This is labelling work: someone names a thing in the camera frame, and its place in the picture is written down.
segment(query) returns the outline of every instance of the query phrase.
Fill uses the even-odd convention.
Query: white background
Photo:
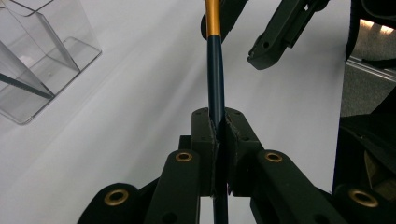
[[[76,223],[103,187],[158,177],[191,112],[207,106],[201,0],[80,0],[103,54],[37,118],[0,118],[0,223]],[[248,51],[280,1],[250,0],[223,44],[226,105],[265,148],[330,190],[349,2],[314,15],[293,49],[258,71]],[[201,223],[212,223],[203,200]],[[254,223],[230,198],[230,223]]]

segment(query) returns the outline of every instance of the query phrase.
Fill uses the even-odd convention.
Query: black plastic part
[[[358,197],[353,199],[350,192],[358,190]],[[370,205],[370,198],[366,194],[374,197],[378,202],[377,206]],[[333,193],[334,202],[340,213],[349,223],[360,224],[394,224],[396,223],[396,207],[382,198],[374,191],[357,185],[340,185]]]
[[[257,154],[257,160],[260,184],[253,201],[265,202],[268,198],[279,223],[346,223],[285,154],[262,150]],[[258,222],[265,220],[262,213],[252,211]]]
[[[105,197],[109,192],[116,189],[124,189],[128,192],[128,198],[119,205],[107,205]],[[113,184],[100,190],[92,199],[78,224],[130,224],[143,223],[144,211],[141,207],[137,189],[128,184]]]
[[[192,150],[178,150],[168,156],[145,224],[199,223],[199,160]]]
[[[221,42],[233,29],[248,0],[222,0],[220,5]],[[206,39],[206,15],[201,20],[201,34]]]
[[[329,0],[282,0],[264,33],[249,52],[247,61],[256,69],[279,61],[286,47],[292,48],[312,15],[325,8]]]
[[[233,196],[250,197],[257,178],[254,161],[264,148],[241,112],[226,108],[226,123],[229,191]]]
[[[191,149],[200,155],[201,196],[213,195],[214,154],[217,147],[214,128],[209,119],[208,108],[202,108],[191,114]]]

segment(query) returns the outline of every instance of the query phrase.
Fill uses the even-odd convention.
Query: transparent plastic holder
[[[19,124],[101,54],[78,0],[1,0],[0,30],[0,113]]]

